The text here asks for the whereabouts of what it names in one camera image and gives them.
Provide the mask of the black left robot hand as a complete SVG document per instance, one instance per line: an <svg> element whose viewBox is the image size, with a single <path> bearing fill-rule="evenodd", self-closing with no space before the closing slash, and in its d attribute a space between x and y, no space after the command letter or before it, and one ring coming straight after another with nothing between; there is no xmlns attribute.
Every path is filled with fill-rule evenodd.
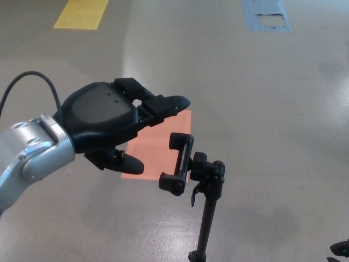
<svg viewBox="0 0 349 262"><path fill-rule="evenodd" d="M98 169L140 175L144 164L116 147L136 138L143 128L177 116L190 104L184 96L156 96L134 78L119 78L75 91L54 119L68 133L75 153Z"/></svg>

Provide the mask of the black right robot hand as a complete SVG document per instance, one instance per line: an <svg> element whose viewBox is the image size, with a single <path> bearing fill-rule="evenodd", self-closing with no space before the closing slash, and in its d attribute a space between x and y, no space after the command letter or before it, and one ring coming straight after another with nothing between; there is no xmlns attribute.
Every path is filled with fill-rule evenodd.
<svg viewBox="0 0 349 262"><path fill-rule="evenodd" d="M340 241L330 245L331 252L337 257L344 257L348 259L348 240ZM341 262L335 257L327 257L328 262Z"/></svg>

